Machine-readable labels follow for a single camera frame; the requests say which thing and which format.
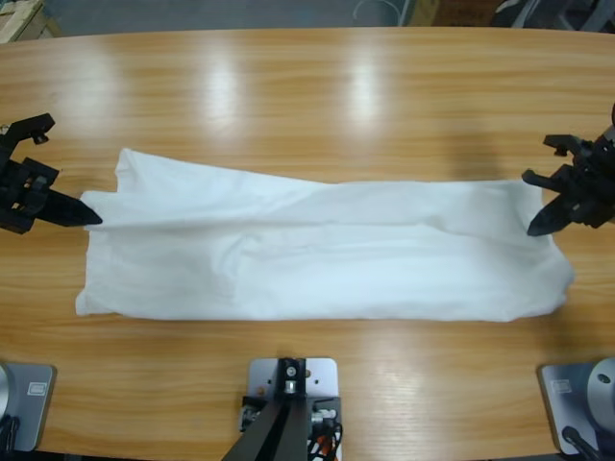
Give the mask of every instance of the wood grain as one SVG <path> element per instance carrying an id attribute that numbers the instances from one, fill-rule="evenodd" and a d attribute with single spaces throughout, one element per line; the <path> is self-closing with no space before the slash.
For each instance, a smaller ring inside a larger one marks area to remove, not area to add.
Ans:
<path id="1" fill-rule="evenodd" d="M 615 100 L 615 37 L 352 29 L 87 36 L 0 47 L 4 123 L 57 188 L 113 190 L 121 147 L 323 182 L 519 178 L 561 162 L 546 133 L 594 138 Z M 577 271 L 554 315 L 510 324 L 162 323 L 78 318 L 87 235 L 0 232 L 0 358 L 53 363 L 41 448 L 217 460 L 254 357 L 339 364 L 349 460 L 554 451 L 541 364 L 615 354 L 615 230 L 556 240 Z"/>

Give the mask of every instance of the white cloth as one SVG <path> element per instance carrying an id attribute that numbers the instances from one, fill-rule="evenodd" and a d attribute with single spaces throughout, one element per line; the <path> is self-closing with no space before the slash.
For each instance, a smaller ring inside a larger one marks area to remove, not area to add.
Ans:
<path id="1" fill-rule="evenodd" d="M 510 321 L 565 301 L 573 271 L 529 237 L 522 182 L 324 184 L 124 149 L 83 200 L 80 315 L 187 320 Z"/>

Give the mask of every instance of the cable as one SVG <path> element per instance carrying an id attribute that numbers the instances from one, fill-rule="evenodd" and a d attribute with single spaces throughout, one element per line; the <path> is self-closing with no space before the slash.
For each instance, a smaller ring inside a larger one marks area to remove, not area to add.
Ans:
<path id="1" fill-rule="evenodd" d="M 358 10 L 363 6 L 364 3 L 367 3 L 367 2 L 380 2 L 380 3 L 384 3 L 385 5 L 388 5 L 393 10 L 395 10 L 395 13 L 397 14 L 397 23 L 398 24 L 401 23 L 401 21 L 402 21 L 402 12 L 400 12 L 400 9 L 397 8 L 397 6 L 394 3 L 389 2 L 389 0 L 361 0 L 360 2 L 357 3 L 357 5 L 355 6 L 355 9 L 353 10 L 353 19 L 354 20 L 357 20 Z"/>
<path id="2" fill-rule="evenodd" d="M 0 420 L 0 460 L 12 455 L 18 429 L 19 418 L 5 415 Z"/>
<path id="3" fill-rule="evenodd" d="M 319 434 L 314 434 L 307 448 L 308 461 L 335 461 L 343 435 L 344 429 L 340 423 L 334 423 Z"/>

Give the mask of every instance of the gray metal base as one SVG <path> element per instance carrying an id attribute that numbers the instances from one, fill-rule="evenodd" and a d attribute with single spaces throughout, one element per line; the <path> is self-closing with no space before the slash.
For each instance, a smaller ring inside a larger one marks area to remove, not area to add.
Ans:
<path id="1" fill-rule="evenodd" d="M 8 383 L 5 413 L 19 418 L 14 449 L 32 451 L 42 435 L 56 371 L 50 365 L 17 363 L 5 363 L 2 370 L 6 378 L 4 384 Z"/>
<path id="2" fill-rule="evenodd" d="M 562 429 L 568 425 L 598 449 L 595 427 L 611 432 L 615 424 L 615 359 L 548 365 L 539 370 L 539 377 L 558 448 L 566 454 L 578 453 L 562 437 Z"/>
<path id="3" fill-rule="evenodd" d="M 277 358 L 257 358 L 250 363 L 248 376 L 248 397 L 272 400 Z M 337 363 L 332 358 L 306 358 L 306 393 L 308 398 L 325 399 L 339 397 L 337 384 Z M 337 451 L 338 461 L 342 461 L 342 447 Z"/>

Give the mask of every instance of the label sticker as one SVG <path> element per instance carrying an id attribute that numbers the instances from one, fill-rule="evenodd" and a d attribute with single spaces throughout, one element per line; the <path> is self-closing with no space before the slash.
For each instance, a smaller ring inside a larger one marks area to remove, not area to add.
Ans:
<path id="1" fill-rule="evenodd" d="M 29 396 L 40 396 L 44 397 L 47 394 L 47 383 L 46 382 L 31 382 L 28 386 L 28 395 Z"/>
<path id="2" fill-rule="evenodd" d="M 556 394 L 570 394 L 573 392 L 569 379 L 554 379 L 551 381 L 551 388 Z"/>

